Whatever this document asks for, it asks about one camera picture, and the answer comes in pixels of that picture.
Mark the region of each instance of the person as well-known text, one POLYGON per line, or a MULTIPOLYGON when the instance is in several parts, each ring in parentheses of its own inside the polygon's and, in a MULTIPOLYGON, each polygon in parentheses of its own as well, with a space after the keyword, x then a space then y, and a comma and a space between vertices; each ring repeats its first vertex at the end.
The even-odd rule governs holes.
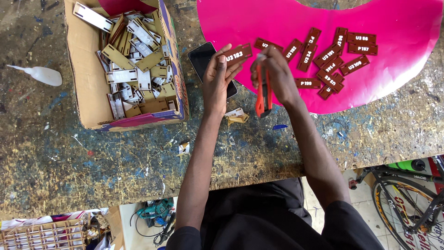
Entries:
POLYGON ((208 191, 214 147, 226 112, 226 88, 245 62, 227 68, 221 54, 231 47, 216 52, 205 72, 204 114, 179 192, 175 232, 166 249, 383 249, 351 205, 348 187, 299 96, 288 64, 272 45, 254 61, 251 80, 257 88, 256 65, 265 66, 271 88, 288 112, 307 182, 325 211, 322 234, 311 227, 303 208, 299 178, 208 191))

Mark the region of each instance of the bicycle wheel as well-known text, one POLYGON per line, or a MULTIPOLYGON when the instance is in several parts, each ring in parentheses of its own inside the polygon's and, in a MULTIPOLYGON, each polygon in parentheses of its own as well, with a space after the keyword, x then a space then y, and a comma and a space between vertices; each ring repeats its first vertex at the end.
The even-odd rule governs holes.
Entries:
POLYGON ((389 204, 386 198, 387 194, 378 182, 373 185, 373 202, 385 227, 398 243, 404 249, 444 249, 444 235, 442 235, 444 234, 444 219, 441 207, 436 212, 438 214, 436 223, 432 222, 431 215, 413 234, 406 232, 403 228, 403 225, 412 228, 437 195, 420 184, 405 178, 386 176, 382 177, 381 181, 394 204, 389 204), (398 219, 394 211, 395 208, 401 214, 402 221, 398 219))

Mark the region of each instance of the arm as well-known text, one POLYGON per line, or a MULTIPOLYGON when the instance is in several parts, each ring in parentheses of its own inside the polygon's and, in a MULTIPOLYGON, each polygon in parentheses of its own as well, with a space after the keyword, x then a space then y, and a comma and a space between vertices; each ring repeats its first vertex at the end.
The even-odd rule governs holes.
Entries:
POLYGON ((228 44, 216 52, 205 71, 202 87, 205 111, 179 192, 175 230, 183 226, 200 230, 208 199, 214 147, 226 112, 226 88, 242 70, 241 65, 245 62, 241 61, 227 68, 226 58, 221 54, 230 49, 231 44, 228 44))
POLYGON ((334 201, 351 203, 348 187, 342 178, 324 140, 316 130, 304 101, 294 83, 287 62, 279 51, 269 46, 262 52, 263 61, 251 66, 251 80, 257 87, 257 63, 262 63, 270 72, 271 87, 277 99, 288 112, 299 149, 302 154, 308 184, 325 209, 334 201))

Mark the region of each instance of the green water bottle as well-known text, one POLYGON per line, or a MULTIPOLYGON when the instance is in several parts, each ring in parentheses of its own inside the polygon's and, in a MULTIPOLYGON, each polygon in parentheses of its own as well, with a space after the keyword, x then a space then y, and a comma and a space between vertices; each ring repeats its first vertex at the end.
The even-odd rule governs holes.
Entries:
POLYGON ((403 169, 410 171, 423 171, 425 169, 425 163, 421 159, 390 163, 388 164, 388 166, 394 169, 403 169))

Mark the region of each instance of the bicycle frame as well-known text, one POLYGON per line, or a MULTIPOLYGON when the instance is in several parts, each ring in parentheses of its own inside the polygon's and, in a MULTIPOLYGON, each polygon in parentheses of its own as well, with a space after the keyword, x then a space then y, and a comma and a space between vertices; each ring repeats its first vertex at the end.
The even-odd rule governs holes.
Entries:
MULTIPOLYGON (((436 163, 436 166, 438 168, 438 172, 440 173, 441 177, 437 177, 437 176, 432 176, 432 175, 427 175, 427 174, 421 174, 421 173, 415 173, 415 172, 411 172, 411 171, 406 171, 406 170, 401 170, 401 169, 394 169, 394 168, 390 168, 387 167, 385 165, 379 165, 379 166, 373 166, 373 167, 367 167, 364 168, 364 171, 362 172, 362 174, 356 179, 357 183, 361 183, 363 181, 363 179, 365 178, 365 176, 368 173, 373 173, 374 177, 376 178, 376 181, 381 185, 381 188, 383 189, 383 191, 386 194, 386 198, 388 200, 388 203, 390 204, 390 206, 392 208, 394 208, 393 210, 395 211, 396 216, 398 217, 398 220, 400 222, 402 222, 402 216, 400 214, 400 212, 398 211, 398 209, 396 209, 395 203, 393 202, 392 198, 390 197, 389 192, 387 191, 387 189, 385 188, 385 185, 383 184, 383 182, 381 181, 381 176, 382 174, 386 174, 386 175, 397 175, 397 176, 404 176, 404 177, 410 177, 410 178, 414 178, 414 179, 418 179, 418 180, 423 180, 423 181, 428 181, 428 182, 434 182, 434 183, 440 183, 440 184, 444 184, 444 160, 442 158, 442 156, 434 156, 432 157, 434 162, 436 163)), ((428 208, 426 209, 426 211, 422 214, 421 218, 415 223, 415 225, 413 227, 406 227, 405 224, 402 224, 402 227, 404 229, 405 232, 408 232, 410 234, 413 234, 414 232, 416 232, 425 222, 426 220, 430 217, 431 214, 433 214, 432 217, 432 224, 434 225, 437 221, 437 217, 439 215, 439 211, 441 210, 436 210, 436 208, 438 207, 439 204, 441 204, 444 201, 444 192, 440 192, 438 194, 438 196, 432 200, 432 202, 429 204, 428 208)))

